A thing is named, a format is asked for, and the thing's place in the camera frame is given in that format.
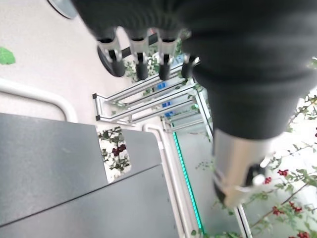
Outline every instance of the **gray panel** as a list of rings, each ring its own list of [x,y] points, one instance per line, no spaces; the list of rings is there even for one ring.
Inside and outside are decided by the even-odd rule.
[[[0,225],[105,186],[92,125],[0,114]]]
[[[130,157],[131,170],[116,181],[161,164],[158,141],[153,133],[123,129],[122,134]]]
[[[0,228],[1,238],[177,238],[162,166]]]

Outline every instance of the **robotic arm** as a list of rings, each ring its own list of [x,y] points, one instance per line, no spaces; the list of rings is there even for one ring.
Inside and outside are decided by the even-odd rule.
[[[300,96],[317,84],[316,0],[72,0],[112,74],[124,75],[117,26],[147,78],[148,28],[158,32],[159,76],[167,80],[180,32],[182,70],[208,91],[214,126],[214,188],[228,207],[264,180],[271,144]]]

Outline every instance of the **green led strip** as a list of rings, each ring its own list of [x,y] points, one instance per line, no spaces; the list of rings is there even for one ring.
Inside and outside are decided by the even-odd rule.
[[[176,132],[173,132],[173,136],[174,136],[174,140],[175,140],[178,156],[179,156],[179,159],[180,159],[180,163],[181,163],[182,168],[183,168],[183,173],[184,173],[185,180],[186,180],[186,183],[187,183],[187,187],[188,187],[188,191],[189,191],[189,194],[190,194],[190,198],[192,200],[192,204],[193,204],[193,207],[194,207],[194,211],[195,211],[198,227],[202,231],[202,233],[204,233],[204,228],[203,228],[202,223],[201,223],[201,219],[200,219],[199,212],[198,212],[198,209],[197,209],[197,204],[196,204],[196,201],[195,201],[195,198],[194,198],[192,186],[190,185],[190,182],[189,182],[189,179],[188,179],[187,171],[186,171],[184,160],[183,160],[183,155],[182,155],[182,152],[180,150],[180,146],[179,146],[179,142],[178,142],[178,138],[177,138]]]

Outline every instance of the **black cover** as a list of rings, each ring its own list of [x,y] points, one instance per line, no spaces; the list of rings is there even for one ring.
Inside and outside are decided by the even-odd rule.
[[[183,50],[199,56],[214,127],[265,139],[286,127],[300,96],[316,85],[316,0],[73,0],[96,39],[105,29],[191,31]]]

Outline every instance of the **white tube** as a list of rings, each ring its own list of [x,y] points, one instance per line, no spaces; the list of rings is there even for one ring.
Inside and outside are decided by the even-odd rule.
[[[74,123],[78,122],[75,109],[67,100],[65,100],[60,95],[26,86],[20,83],[12,82],[1,77],[0,92],[54,104],[63,111],[66,121]]]
[[[177,168],[174,166],[174,164],[172,162],[172,157],[171,157],[169,150],[168,150],[168,141],[167,141],[161,127],[159,127],[157,125],[153,125],[153,124],[145,124],[142,127],[143,131],[149,132],[150,129],[156,130],[159,133],[160,139],[162,140],[165,157],[167,159],[167,161],[165,163],[167,164],[168,169],[169,169],[169,174],[171,177],[172,186],[173,186],[173,190],[174,190],[174,194],[175,194],[175,198],[176,198],[176,203],[177,203],[178,210],[179,210],[180,219],[181,219],[182,226],[184,229],[185,237],[190,238],[190,237],[192,237],[191,231],[193,230],[192,228],[194,228],[194,227],[191,224],[189,212],[184,205],[185,202],[182,202],[182,201],[184,201],[184,199],[183,199],[184,194],[183,194],[182,189],[180,187],[181,184],[178,181],[177,176],[175,174],[175,171],[177,171]]]

